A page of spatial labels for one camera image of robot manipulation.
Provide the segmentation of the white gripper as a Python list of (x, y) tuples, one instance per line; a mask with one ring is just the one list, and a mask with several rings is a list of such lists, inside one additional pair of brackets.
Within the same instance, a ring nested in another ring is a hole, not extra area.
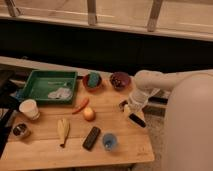
[(148, 104), (148, 100), (158, 92), (158, 88), (140, 89), (135, 87), (125, 100), (125, 106), (127, 106), (132, 113), (139, 112)]

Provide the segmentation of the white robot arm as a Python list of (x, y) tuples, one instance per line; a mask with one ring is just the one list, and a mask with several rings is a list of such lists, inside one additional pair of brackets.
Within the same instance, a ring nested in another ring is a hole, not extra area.
[(170, 93), (164, 118), (162, 171), (213, 171), (213, 69), (141, 70), (128, 97), (133, 113), (157, 91)]

